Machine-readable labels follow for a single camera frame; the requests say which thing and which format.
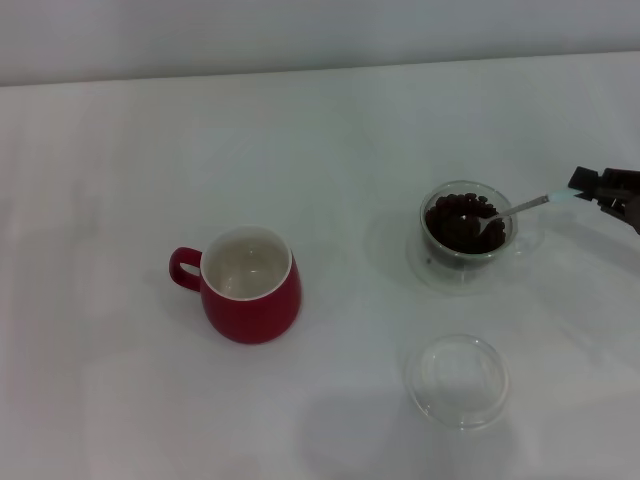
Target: red mug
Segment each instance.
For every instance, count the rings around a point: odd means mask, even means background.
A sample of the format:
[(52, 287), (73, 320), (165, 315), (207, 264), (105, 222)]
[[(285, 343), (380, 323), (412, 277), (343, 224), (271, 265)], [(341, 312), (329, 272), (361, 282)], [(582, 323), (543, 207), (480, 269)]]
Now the red mug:
[[(180, 264), (200, 268), (189, 273)], [(223, 233), (204, 253), (180, 247), (171, 255), (174, 282), (200, 292), (213, 327), (240, 343), (264, 343), (282, 335), (302, 301), (300, 274), (291, 249), (275, 232), (243, 226)]]

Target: glass bowl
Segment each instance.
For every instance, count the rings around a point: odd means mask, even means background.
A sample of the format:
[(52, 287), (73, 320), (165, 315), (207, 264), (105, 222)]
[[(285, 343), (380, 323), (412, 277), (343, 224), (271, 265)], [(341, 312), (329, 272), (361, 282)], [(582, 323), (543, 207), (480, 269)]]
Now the glass bowl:
[(518, 233), (518, 222), (515, 216), (504, 218), (504, 232), (506, 235), (505, 242), (497, 249), (481, 254), (457, 252), (436, 240), (427, 227), (425, 220), (427, 210), (433, 207), (440, 197), (446, 197), (451, 194), (459, 195), (466, 193), (475, 193), (479, 197), (487, 197), (487, 203), (492, 204), (498, 212), (511, 208), (509, 200), (494, 188), (466, 180), (458, 180), (440, 185), (424, 198), (422, 205), (420, 206), (420, 225), (424, 247), (427, 249), (431, 257), (433, 257), (433, 260), (439, 264), (454, 270), (462, 271), (480, 269), (491, 263), (493, 260), (498, 258), (509, 247), (509, 245), (511, 245)]
[(459, 430), (496, 420), (509, 391), (498, 352), (471, 335), (449, 335), (414, 349), (405, 363), (404, 383), (428, 418)]

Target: white wall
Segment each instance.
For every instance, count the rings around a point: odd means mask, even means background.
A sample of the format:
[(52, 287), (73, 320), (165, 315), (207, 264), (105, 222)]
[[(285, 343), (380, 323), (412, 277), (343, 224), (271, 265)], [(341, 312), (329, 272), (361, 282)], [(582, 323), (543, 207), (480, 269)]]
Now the white wall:
[(640, 0), (2, 0), (0, 84), (640, 49)]

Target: coffee beans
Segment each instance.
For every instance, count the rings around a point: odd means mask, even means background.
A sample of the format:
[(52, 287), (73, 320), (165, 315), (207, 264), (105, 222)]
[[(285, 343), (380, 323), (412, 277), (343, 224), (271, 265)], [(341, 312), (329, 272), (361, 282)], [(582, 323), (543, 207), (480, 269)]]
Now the coffee beans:
[(460, 253), (479, 254), (495, 250), (506, 238), (502, 220), (491, 222), (478, 235), (478, 217), (489, 218), (498, 213), (487, 202), (487, 197), (478, 197), (475, 193), (440, 197), (435, 206), (425, 213), (427, 228), (438, 242)]

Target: white table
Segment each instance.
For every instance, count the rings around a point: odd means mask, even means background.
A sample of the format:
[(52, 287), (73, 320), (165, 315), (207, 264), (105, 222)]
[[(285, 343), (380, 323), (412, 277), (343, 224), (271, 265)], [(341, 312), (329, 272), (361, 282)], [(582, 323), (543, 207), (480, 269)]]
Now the white table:
[[(526, 200), (640, 169), (640, 53), (0, 89), (0, 478), (640, 477), (640, 237), (594, 204), (521, 216), (502, 291), (422, 285), (423, 196)], [(280, 231), (305, 295), (261, 346), (216, 333), (169, 255)], [(506, 358), (500, 422), (444, 431), (408, 341)]]

